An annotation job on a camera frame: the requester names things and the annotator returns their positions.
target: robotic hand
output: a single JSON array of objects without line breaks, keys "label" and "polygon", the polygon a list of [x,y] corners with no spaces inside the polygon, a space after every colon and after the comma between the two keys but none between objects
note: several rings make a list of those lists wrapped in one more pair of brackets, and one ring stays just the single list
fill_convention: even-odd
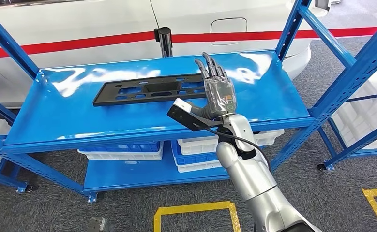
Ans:
[{"label": "robotic hand", "polygon": [[207,105],[203,108],[176,99],[167,115],[192,131],[205,129],[219,137],[217,157],[245,200],[258,232],[321,232],[285,198],[273,178],[269,161],[254,144],[246,117],[236,114],[234,87],[224,69],[203,53],[208,71],[196,59],[204,79]]}]

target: blue metal shelf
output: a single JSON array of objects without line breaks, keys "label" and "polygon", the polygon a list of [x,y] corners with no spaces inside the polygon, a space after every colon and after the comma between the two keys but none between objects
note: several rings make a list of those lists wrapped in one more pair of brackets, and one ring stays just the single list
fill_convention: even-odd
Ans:
[{"label": "blue metal shelf", "polygon": [[[271,161],[273,170],[315,131],[319,130],[325,138],[321,125],[377,70],[377,32],[353,57],[309,11],[310,2],[295,0],[275,50],[213,55],[234,83],[237,112],[250,120],[254,131],[299,128]],[[303,19],[346,67],[308,110],[281,64]],[[0,138],[3,158],[83,195],[89,202],[96,201],[99,191],[227,178],[223,169],[178,173],[169,143],[166,143],[162,161],[141,161],[131,166],[124,161],[89,160],[84,186],[26,154],[210,135],[206,131],[191,132],[168,118],[170,101],[107,107],[92,105],[94,96],[106,81],[198,73],[194,63],[196,56],[39,71],[1,25],[0,46],[34,79],[16,118],[0,104],[0,114],[14,122],[5,142]],[[199,106],[205,104],[204,99],[193,102]],[[331,167],[376,138],[377,130],[340,154],[333,153],[325,166]]]},{"label": "blue metal shelf", "polygon": [[[168,117],[173,101],[94,107],[104,82],[152,75],[198,72],[198,56],[41,69],[5,141],[4,151],[39,152],[88,145],[163,141],[211,135],[193,133]],[[213,56],[231,76],[238,99],[237,113],[255,131],[293,119],[312,118],[274,51]],[[204,106],[205,99],[192,99]]]},{"label": "blue metal shelf", "polygon": [[161,161],[89,160],[84,190],[100,192],[228,178],[222,167],[179,173],[174,163],[170,141],[165,141]]}]

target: lower shelf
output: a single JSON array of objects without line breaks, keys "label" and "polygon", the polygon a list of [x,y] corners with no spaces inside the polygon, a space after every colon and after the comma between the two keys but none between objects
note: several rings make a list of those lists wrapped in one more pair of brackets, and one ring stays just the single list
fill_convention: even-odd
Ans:
[{"label": "lower shelf", "polygon": [[137,187],[229,179],[224,168],[179,173],[169,141],[164,142],[161,161],[89,160],[85,191],[106,191]]}]

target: red stripe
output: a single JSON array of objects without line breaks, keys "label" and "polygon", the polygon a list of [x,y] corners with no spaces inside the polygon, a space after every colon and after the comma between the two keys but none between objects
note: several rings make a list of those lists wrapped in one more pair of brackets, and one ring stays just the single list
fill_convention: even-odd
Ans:
[{"label": "red stripe", "polygon": [[[331,29],[330,32],[335,37],[346,36],[364,36],[373,35],[377,31],[377,27],[369,28],[347,28],[347,29]],[[172,36],[174,43],[187,42],[215,42],[215,41],[243,41],[243,40],[275,40],[279,39],[282,31],[263,31],[263,32],[238,32],[238,33],[205,33],[205,34],[175,34]],[[297,32],[296,38],[317,38],[317,34],[313,30],[300,30]],[[111,35],[79,40],[69,40],[51,43],[39,43],[23,45],[23,50],[31,54],[67,51],[81,48],[99,47],[114,44],[124,44],[131,42],[153,40],[154,33],[152,31]],[[0,58],[8,57],[8,54],[0,48]]]}]

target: black cable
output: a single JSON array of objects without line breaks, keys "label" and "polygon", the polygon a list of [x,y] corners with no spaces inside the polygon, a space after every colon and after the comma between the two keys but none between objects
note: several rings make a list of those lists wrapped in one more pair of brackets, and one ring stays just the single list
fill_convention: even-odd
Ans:
[{"label": "black cable", "polygon": [[258,151],[261,152],[262,156],[267,161],[268,169],[271,172],[270,160],[268,159],[268,157],[265,155],[265,153],[262,151],[262,149],[258,145],[254,144],[251,141],[248,141],[246,139],[243,139],[243,138],[240,138],[240,137],[237,137],[237,136],[234,136],[234,135],[230,135],[230,134],[225,134],[225,133],[221,133],[221,132],[218,132],[218,131],[214,131],[214,130],[211,130],[210,128],[204,128],[204,129],[206,131],[209,131],[209,132],[213,133],[213,134],[216,134],[216,135],[219,135],[219,136],[225,136],[225,137],[230,138],[230,139],[237,139],[237,140],[243,141],[244,143],[248,143],[249,145],[254,146]]}]

